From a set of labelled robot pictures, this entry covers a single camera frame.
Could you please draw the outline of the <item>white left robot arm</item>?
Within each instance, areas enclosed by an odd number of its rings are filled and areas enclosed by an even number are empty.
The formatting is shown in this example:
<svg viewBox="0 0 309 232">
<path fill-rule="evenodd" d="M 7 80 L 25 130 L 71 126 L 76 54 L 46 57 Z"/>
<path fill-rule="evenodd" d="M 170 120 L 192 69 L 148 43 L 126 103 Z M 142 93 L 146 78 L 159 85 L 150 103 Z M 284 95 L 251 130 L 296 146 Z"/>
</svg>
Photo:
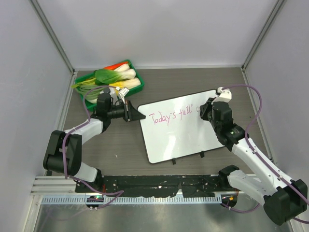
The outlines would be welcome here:
<svg viewBox="0 0 309 232">
<path fill-rule="evenodd" d="M 70 130 L 51 133 L 43 160 L 44 169 L 73 177 L 93 193 L 102 190 L 104 180 L 101 170 L 82 162 L 82 145 L 105 132 L 115 118 L 131 122 L 146 116 L 128 100 L 114 104 L 110 93 L 99 94 L 96 110 L 89 119 Z"/>
</svg>

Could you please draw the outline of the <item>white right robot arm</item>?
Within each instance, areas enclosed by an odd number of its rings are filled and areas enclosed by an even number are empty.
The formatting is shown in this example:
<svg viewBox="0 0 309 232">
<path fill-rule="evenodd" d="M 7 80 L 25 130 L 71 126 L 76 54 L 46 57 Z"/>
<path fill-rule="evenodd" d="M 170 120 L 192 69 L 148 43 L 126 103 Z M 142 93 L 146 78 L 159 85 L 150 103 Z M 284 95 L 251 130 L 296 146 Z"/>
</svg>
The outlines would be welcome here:
<svg viewBox="0 0 309 232">
<path fill-rule="evenodd" d="M 261 152 L 245 130 L 234 123 L 228 103 L 208 98 L 200 106 L 200 118 L 210 122 L 218 141 L 243 160 L 258 177 L 255 180 L 235 165 L 230 165 L 219 172 L 220 189 L 243 191 L 256 200 L 277 225 L 307 210 L 306 183 L 301 179 L 294 181 Z"/>
</svg>

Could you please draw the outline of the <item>white whiteboard black frame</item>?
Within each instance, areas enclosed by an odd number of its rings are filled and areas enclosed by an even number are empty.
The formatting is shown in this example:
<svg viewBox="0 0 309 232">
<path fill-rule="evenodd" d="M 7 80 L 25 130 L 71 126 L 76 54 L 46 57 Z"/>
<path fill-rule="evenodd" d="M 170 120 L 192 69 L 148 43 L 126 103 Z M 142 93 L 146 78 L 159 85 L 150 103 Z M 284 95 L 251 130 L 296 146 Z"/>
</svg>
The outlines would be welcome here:
<svg viewBox="0 0 309 232">
<path fill-rule="evenodd" d="M 222 147 L 199 107 L 216 97 L 214 89 L 138 106 L 148 161 L 151 164 Z"/>
</svg>

